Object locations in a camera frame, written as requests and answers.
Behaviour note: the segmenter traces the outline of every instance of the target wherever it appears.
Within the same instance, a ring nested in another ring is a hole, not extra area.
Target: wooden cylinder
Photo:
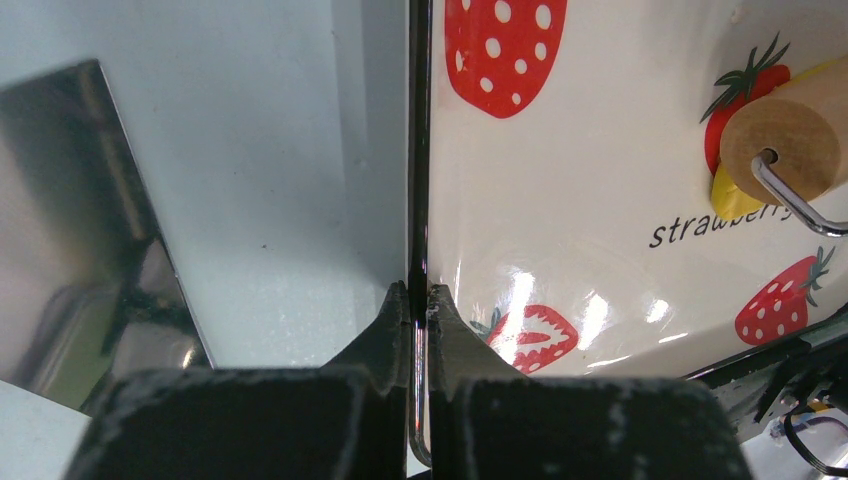
[[[848,56],[742,107],[721,136],[720,155],[739,188],[779,204],[751,173],[763,149],[775,173],[810,201],[848,181]]]

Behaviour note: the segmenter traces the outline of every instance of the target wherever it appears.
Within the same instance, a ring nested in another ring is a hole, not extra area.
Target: yellow shape
[[[722,220],[733,220],[754,213],[764,205],[763,202],[743,192],[733,183],[723,163],[720,163],[716,170],[710,200],[712,200],[713,210]]]

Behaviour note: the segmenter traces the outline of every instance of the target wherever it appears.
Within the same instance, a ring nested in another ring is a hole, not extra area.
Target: green strawberry leaf
[[[748,65],[745,67],[746,72],[750,72],[754,69],[754,58],[757,56],[757,47],[754,47],[751,50],[751,53],[748,55]]]
[[[828,253],[828,254],[827,254],[827,257],[825,257],[825,259],[824,259],[824,260],[822,260],[822,262],[821,262],[821,264],[822,264],[822,268],[824,268],[824,266],[825,266],[825,265],[827,265],[827,262],[829,262],[829,261],[830,261],[830,257],[832,257],[832,256],[833,256],[833,252],[835,252],[835,251],[836,251],[836,247],[832,247],[832,248],[830,249],[830,253]]]
[[[725,90],[721,95],[719,95],[718,98],[715,99],[713,103],[710,104],[710,107],[704,113],[704,116],[701,117],[701,123],[703,123],[704,120],[710,118],[710,115],[712,115],[716,110],[718,110],[719,107],[728,106],[737,96],[739,96],[739,92],[735,91],[735,89],[728,88],[727,90]]]
[[[489,323],[491,324],[491,330],[495,329],[499,321],[501,321],[501,309],[495,307],[495,310],[492,311],[492,318],[489,320]]]
[[[482,323],[480,323],[480,322],[475,322],[474,320],[471,320],[471,322],[470,322],[470,323],[471,323],[471,326],[472,326],[472,327],[474,327],[474,329],[475,329],[475,330],[478,330],[478,331],[480,331],[480,332],[487,332],[487,331],[489,331],[489,327],[487,327],[487,326],[483,325],[483,324],[482,324]]]
[[[766,63],[766,61],[769,60],[769,56],[771,55],[771,52],[773,52],[774,47],[777,46],[777,38],[778,37],[780,37],[780,32],[777,32],[777,35],[774,36],[774,40],[771,41],[771,45],[769,45],[769,48],[766,50],[766,53],[763,54],[763,57],[760,59],[759,62],[757,62],[757,65],[754,66],[755,69],[760,70],[763,67],[763,65]]]
[[[744,75],[745,72],[742,70],[733,70],[720,76],[713,85],[716,87],[721,85],[733,85],[734,82],[741,80]]]
[[[789,45],[791,45],[791,43],[787,43],[785,47],[781,48],[780,51],[777,52],[777,54],[775,54],[775,56],[771,58],[771,60],[764,63],[761,68],[765,70],[769,67],[773,67],[774,65],[776,65],[777,62],[779,62],[780,59],[783,57],[783,54],[785,54],[786,51],[789,50]]]
[[[727,89],[722,92],[722,94],[712,103],[710,104],[707,111],[704,113],[704,116],[701,117],[701,122],[710,117],[716,110],[721,107],[726,107],[730,105],[731,102],[736,100],[739,95],[744,95],[745,100],[749,101],[751,99],[751,94],[754,91],[754,86],[757,83],[757,77],[760,72],[763,70],[774,66],[777,62],[783,57],[783,54],[789,49],[790,44],[786,44],[779,52],[772,55],[774,49],[777,47],[777,40],[780,37],[780,32],[775,35],[774,40],[772,40],[765,54],[760,58],[759,61],[754,63],[754,60],[757,58],[757,47],[751,49],[751,52],[748,54],[748,63],[745,67],[745,70],[732,70],[730,72],[725,73],[721,77],[718,78],[715,82],[715,86],[727,86]]]

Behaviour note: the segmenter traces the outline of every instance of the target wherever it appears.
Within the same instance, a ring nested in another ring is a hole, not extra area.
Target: gray wall
[[[0,2],[0,85],[100,59],[220,366],[317,365],[404,277],[406,2]]]

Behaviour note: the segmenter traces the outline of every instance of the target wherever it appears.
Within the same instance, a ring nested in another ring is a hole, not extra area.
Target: strawberry text
[[[744,217],[739,217],[730,222],[722,220],[717,215],[704,215],[703,217],[692,217],[682,219],[677,217],[671,225],[660,225],[654,230],[654,236],[648,244],[650,248],[657,248],[660,245],[670,245],[675,242],[682,241],[684,238],[700,237],[708,232],[716,232],[724,230],[724,228],[733,228],[742,223],[751,223],[763,218],[771,218],[780,215],[780,221],[784,221],[792,213],[786,207],[780,205],[765,205],[756,212],[749,213]]]

